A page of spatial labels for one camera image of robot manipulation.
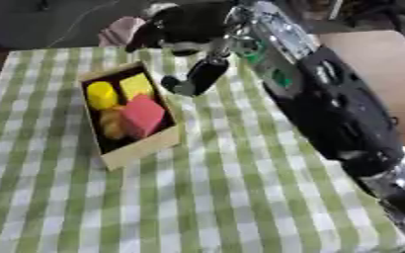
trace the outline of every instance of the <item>wire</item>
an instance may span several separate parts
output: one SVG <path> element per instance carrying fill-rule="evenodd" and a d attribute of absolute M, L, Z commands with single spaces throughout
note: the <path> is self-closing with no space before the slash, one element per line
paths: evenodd
<path fill-rule="evenodd" d="M 110 3 L 105 3 L 105 4 L 96 5 L 96 6 L 92 7 L 91 9 L 85 11 L 83 14 L 81 14 L 81 15 L 72 23 L 72 25 L 70 25 L 70 27 L 66 30 L 66 32 L 64 32 L 64 34 L 63 34 L 61 37 L 59 37 L 59 38 L 56 39 L 55 41 L 51 42 L 47 47 L 53 47 L 54 45 L 56 45 L 56 44 L 58 44 L 58 43 L 64 41 L 64 40 L 70 35 L 70 33 L 72 32 L 72 30 L 73 30 L 78 24 L 80 24 L 81 21 L 83 21 L 83 19 L 86 18 L 87 15 L 89 15 L 89 14 L 91 14 L 91 13 L 94 13 L 94 12 L 96 12 L 96 11 L 98 11 L 98 10 L 101 10 L 101 9 L 103 9 L 103 8 L 114 6 L 114 5 L 116 5 L 116 4 L 120 3 L 120 2 L 121 2 L 121 0 L 114 0 L 114 1 L 112 1 L 112 2 L 110 2 Z"/>

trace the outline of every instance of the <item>green checkered tablecloth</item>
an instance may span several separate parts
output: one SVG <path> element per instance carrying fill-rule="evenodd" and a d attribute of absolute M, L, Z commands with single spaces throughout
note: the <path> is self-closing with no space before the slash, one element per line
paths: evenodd
<path fill-rule="evenodd" d="M 197 57 L 118 48 L 11 52 L 0 75 L 0 252 L 397 252 L 374 200 L 293 130 L 244 62 L 204 96 L 167 94 L 182 144 L 108 173 L 77 77 Z"/>

